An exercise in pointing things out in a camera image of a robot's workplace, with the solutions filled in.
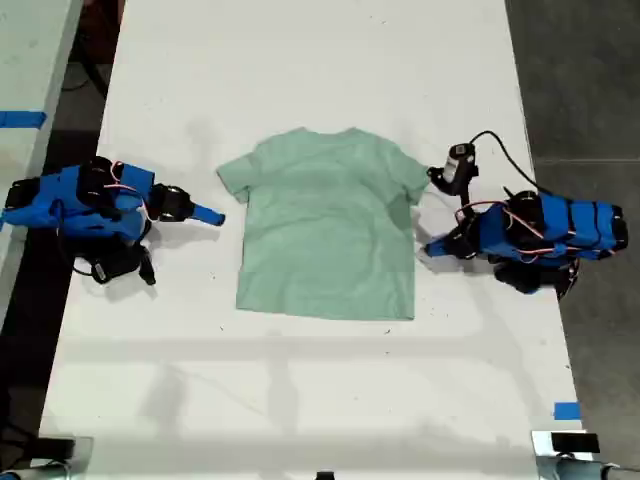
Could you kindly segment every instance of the concrete floor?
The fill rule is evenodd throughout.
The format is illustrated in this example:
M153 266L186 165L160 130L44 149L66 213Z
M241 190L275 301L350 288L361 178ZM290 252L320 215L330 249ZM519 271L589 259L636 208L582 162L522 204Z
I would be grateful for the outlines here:
M539 182L622 206L633 235L640 228L640 1L507 6ZM97 133L103 107L92 85L66 92L55 128ZM617 258L584 262L561 310L586 427L600 435L604 459L640 465L636 251L632 239Z

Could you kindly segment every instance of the black cable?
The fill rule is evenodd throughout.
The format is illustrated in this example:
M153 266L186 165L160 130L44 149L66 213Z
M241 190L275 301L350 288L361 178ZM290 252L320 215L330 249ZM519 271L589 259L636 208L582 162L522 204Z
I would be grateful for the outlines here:
M84 71L87 72L87 76L98 90L98 93L102 95L103 98L107 98L107 93L109 91L109 85L104 81L102 75L98 71L98 67L91 59L91 56L87 52L87 49L84 47L84 43L82 40L82 32L78 31L76 34L75 42L74 42L74 52L78 56L78 60L82 64Z
M19 442L17 440L0 440L0 445L9 445L11 447L16 447L24 450L27 447L27 444L24 442Z
M31 433L31 432L26 431L24 428L22 428L22 427L21 427L21 426L19 426L19 425L16 425L16 424L15 424L15 423L13 423L11 420L7 420L7 421L5 422L5 428L10 428L10 429L12 429L12 430L14 430L14 431L16 431L16 432L18 432L18 433L20 433L20 434L24 435L25 437L27 437L27 438L31 439L31 440L33 440L33 439L35 439L35 438L36 438L36 435L34 435L34 434L33 434L33 433Z
M513 158L511 158L511 155L509 155L509 152L507 151L507 148L504 146L504 143L502 143L502 140L495 132L492 132L491 130L485 130L484 132L480 132L475 137L473 137L469 143L474 143L480 137L483 137L485 135L490 135L496 140L496 142L498 142L498 145L500 145L500 148L502 149L502 153L504 153L504 156L507 157L507 160L509 160L509 163L513 165L513 168L515 168L518 171L518 173L527 180L527 182L529 182L531 185L536 187L538 191L542 193L546 193L547 195L553 195L549 190L538 185L526 173L524 173L524 171L518 166L518 164L513 160Z
M64 227L64 203L62 200L55 200L53 204L55 205L56 203L60 204L60 218L58 219L58 221L60 222L60 225L58 226L58 231L56 232L56 240L57 240L56 244L58 245L60 257L62 257L62 261L66 263L67 266L77 274L83 275L85 277L92 277L93 275L91 275L91 273L83 272L82 270L76 268L76 266L73 264L74 263L73 260L69 259L69 257L67 256L67 252L64 251L64 245L62 245L62 238L63 238L62 231Z
M609 472L611 471L612 468L613 468L612 465L605 465L604 467L602 467L602 469L600 470L600 480L608 480Z
M86 78L83 82L81 82L78 85L74 85L73 87L62 87L62 91L63 92L75 92L76 90L80 90L81 88L86 87L87 85L89 85L89 78Z
M6 472L6 471L14 470L16 468L16 466L18 465L18 463L20 463L23 460L24 460L24 456L20 455L20 457L18 457L18 459L15 460L13 463L11 463L7 468L3 467L2 471Z
M138 240L136 240L134 244L140 245L140 242L142 242L142 240L144 240L144 237L146 237L147 234L151 231L151 227L152 226L153 226L153 224L151 223L151 220L146 220L144 222L144 228L142 230L142 233L140 234L140 236L138 237Z

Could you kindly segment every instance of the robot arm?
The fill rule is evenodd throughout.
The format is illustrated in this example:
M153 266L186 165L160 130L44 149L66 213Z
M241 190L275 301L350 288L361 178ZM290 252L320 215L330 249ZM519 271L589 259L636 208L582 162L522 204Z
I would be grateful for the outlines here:
M475 140L494 137L507 159L538 193L523 191L489 203L476 212L469 203L469 183L478 175ZM628 234L622 209L604 202L573 201L553 195L531 180L509 156L500 138L482 132L467 144L455 145L444 168L428 171L433 183L447 195L460 196L458 226L425 246L429 256L453 255L470 259L486 255L497 263L496 278L523 293L553 285L559 297L577 279L581 258L600 260L626 248Z
M57 228L58 246L66 242L73 256L92 265L91 273L72 266L74 271L107 283L140 268L140 276L152 285L149 252L140 244L151 222L191 218L221 226L225 221L224 214L192 202L181 188L154 184L154 177L148 170L95 157L58 173L19 180L9 190L0 227L7 222Z

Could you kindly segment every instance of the white table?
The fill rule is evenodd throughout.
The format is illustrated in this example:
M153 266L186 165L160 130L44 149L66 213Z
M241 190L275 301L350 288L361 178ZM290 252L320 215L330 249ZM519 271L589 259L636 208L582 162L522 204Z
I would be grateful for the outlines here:
M155 288L73 277L42 432L94 437L92 479L537 478L530 431L580 428L552 416L575 400L553 292L442 258L413 322L234 309L245 207L214 171L301 125L434 165L490 127L530 172L502 1L129 0L99 153L228 220L159 225ZM479 163L472 198L526 187L489 140ZM415 214L444 233L457 206L430 187Z
M0 110L44 111L42 129L0 128L0 204L14 180L42 173L82 0L0 0ZM26 229L0 234L0 327Z

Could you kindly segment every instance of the t-shirt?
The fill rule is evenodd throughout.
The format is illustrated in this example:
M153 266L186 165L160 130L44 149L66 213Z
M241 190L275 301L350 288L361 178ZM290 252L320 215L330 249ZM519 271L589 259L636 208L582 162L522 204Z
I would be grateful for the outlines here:
M248 202L236 306L335 319L412 319L410 205L426 167L351 128L298 128L218 169Z

